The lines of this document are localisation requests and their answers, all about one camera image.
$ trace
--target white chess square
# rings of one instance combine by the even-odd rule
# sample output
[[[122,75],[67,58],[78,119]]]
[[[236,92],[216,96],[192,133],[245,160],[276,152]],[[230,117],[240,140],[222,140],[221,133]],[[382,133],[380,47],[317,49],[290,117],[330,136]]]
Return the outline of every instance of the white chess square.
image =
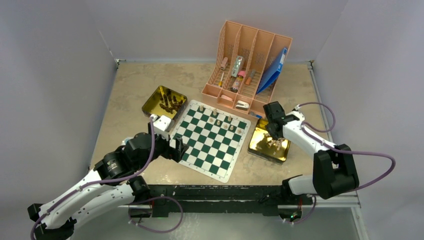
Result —
[[[230,155],[228,153],[224,155],[224,161],[231,162],[231,159],[233,159],[233,155]]]
[[[185,115],[184,121],[190,123],[192,121],[193,117],[189,115]]]
[[[188,136],[182,136],[182,142],[184,143],[184,144],[187,144],[188,142],[189,142],[189,137]]]
[[[227,151],[227,149],[228,149],[228,145],[221,144],[221,146],[219,146],[219,150],[223,151],[224,153]]]
[[[198,134],[197,132],[193,132],[191,134],[190,138],[193,139],[194,141],[197,141],[199,139],[199,136],[200,136],[200,134]]]
[[[214,140],[210,137],[207,137],[206,140],[204,141],[204,144],[208,146],[212,146],[213,143],[214,143]]]
[[[231,131],[227,131],[225,133],[225,137],[228,138],[228,139],[233,139],[233,136],[234,136],[234,133],[231,132]]]
[[[200,151],[200,153],[199,153],[199,155],[198,155],[197,157],[198,157],[199,159],[201,159],[201,160],[205,160],[207,155],[208,155],[208,154],[207,154],[206,152],[204,152],[204,151]]]
[[[231,125],[234,125],[234,126],[238,126],[239,125],[239,123],[240,123],[240,121],[239,120],[237,120],[237,119],[232,119],[232,121],[231,121]]]
[[[194,114],[194,118],[195,118],[195,119],[200,119],[202,115],[203,115],[203,114],[201,114],[200,112],[198,112],[198,111],[197,111],[197,112]]]
[[[222,162],[223,162],[222,159],[219,159],[219,158],[215,157],[215,159],[213,160],[212,164],[219,167],[219,166],[221,166],[221,163]]]
[[[224,119],[226,118],[226,116],[224,114],[219,114],[218,117],[216,119],[218,119],[219,121],[224,121]]]
[[[234,141],[234,140],[231,140],[231,142],[229,143],[229,146],[233,147],[235,149],[237,148],[238,145],[239,145],[239,143],[237,141]]]
[[[200,150],[200,149],[202,149],[202,147],[203,147],[203,143],[201,143],[199,141],[194,144],[194,148],[195,149]]]
[[[205,125],[206,125],[206,122],[205,121],[202,121],[202,120],[199,120],[199,122],[197,124],[197,126],[200,127],[200,128],[204,128]]]
[[[188,156],[188,158],[187,158],[187,163],[195,164],[196,159],[197,159],[197,158],[196,158],[195,156],[193,156],[193,155],[189,155],[189,156]]]
[[[209,149],[209,155],[216,156],[218,153],[218,149],[211,147]]]
[[[225,177],[225,174],[227,173],[227,170],[223,169],[223,168],[219,168],[218,172],[216,173],[216,175],[220,176],[220,177]]]
[[[209,130],[207,130],[207,129],[203,129],[201,132],[200,132],[200,135],[202,135],[202,136],[208,136],[209,135],[209,133],[210,133],[211,131],[209,131]]]
[[[207,109],[207,108],[203,108],[203,109],[204,109],[204,111],[203,111],[203,114],[204,114],[204,115],[208,115],[208,116],[210,116],[210,115],[212,114],[212,110]]]
[[[196,128],[196,125],[194,125],[193,123],[189,123],[188,126],[186,127],[186,129],[190,130],[190,131],[194,131]]]
[[[220,127],[219,127],[219,126],[213,126],[213,127],[212,127],[212,129],[211,129],[210,131],[211,131],[212,133],[216,133],[216,134],[218,134],[219,130],[220,130]]]
[[[215,141],[218,141],[218,142],[220,142],[220,143],[222,143],[223,142],[223,140],[224,140],[224,136],[222,136],[222,135],[216,135],[216,137],[215,137]]]
[[[176,131],[177,134],[181,134],[181,135],[183,135],[185,132],[186,132],[186,129],[184,127],[181,127],[181,126]]]
[[[209,169],[211,168],[211,166],[212,166],[212,163],[209,163],[207,161],[204,161],[203,164],[202,164],[202,166],[201,166],[201,168],[204,169],[204,170],[206,170],[206,171],[209,171]]]

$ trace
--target marble-pattern surface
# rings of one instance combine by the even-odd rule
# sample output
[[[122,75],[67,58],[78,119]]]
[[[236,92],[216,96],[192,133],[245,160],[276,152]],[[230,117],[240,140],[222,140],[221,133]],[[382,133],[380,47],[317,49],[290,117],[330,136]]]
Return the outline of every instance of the marble-pattern surface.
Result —
[[[214,66],[211,63],[121,63],[97,138],[91,167],[105,154],[115,150],[124,138],[148,131],[148,118],[144,116],[142,106],[159,85],[186,95],[189,101],[201,102],[202,89]],[[305,64],[285,64],[281,74],[272,101],[279,101],[289,112],[297,104],[317,100]],[[308,122],[317,128],[324,128],[318,106],[304,106],[301,110]],[[247,147],[255,124],[256,122],[252,122],[227,183],[162,157],[154,160],[142,175],[148,184],[280,185],[283,179],[312,173],[312,159],[294,144],[290,146],[287,161],[283,165],[248,153]]]

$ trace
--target gray wall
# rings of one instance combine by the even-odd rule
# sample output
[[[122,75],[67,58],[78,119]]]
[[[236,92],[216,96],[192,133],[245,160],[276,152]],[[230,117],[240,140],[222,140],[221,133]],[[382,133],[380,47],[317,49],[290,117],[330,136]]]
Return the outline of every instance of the gray wall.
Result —
[[[288,61],[315,59],[348,0],[86,0],[115,58],[214,61],[225,20],[293,38]]]
[[[397,159],[391,175],[359,191],[372,240],[424,236],[423,13],[418,0],[350,0],[314,66],[337,115],[334,139]],[[362,183],[390,165],[355,160]]]
[[[1,1],[0,239],[87,172],[114,72],[83,0]]]

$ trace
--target pink eraser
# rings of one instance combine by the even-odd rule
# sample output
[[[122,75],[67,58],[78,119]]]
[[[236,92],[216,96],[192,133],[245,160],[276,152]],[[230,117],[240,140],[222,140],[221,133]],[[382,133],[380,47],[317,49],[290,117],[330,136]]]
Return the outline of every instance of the pink eraser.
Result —
[[[222,95],[221,95],[221,98],[223,98],[223,99],[225,99],[225,100],[234,101],[231,97],[229,97],[229,96],[227,96],[227,95],[224,95],[224,94],[222,94]]]

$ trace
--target green and white chessboard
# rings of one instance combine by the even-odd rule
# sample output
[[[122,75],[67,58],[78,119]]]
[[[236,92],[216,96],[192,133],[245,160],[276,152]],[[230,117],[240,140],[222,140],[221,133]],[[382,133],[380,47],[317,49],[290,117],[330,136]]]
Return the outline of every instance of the green and white chessboard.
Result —
[[[191,100],[172,131],[170,144],[174,146],[175,137],[182,136],[183,143],[189,145],[189,148],[179,163],[226,183],[230,179],[251,122],[220,109],[214,115],[214,109]]]

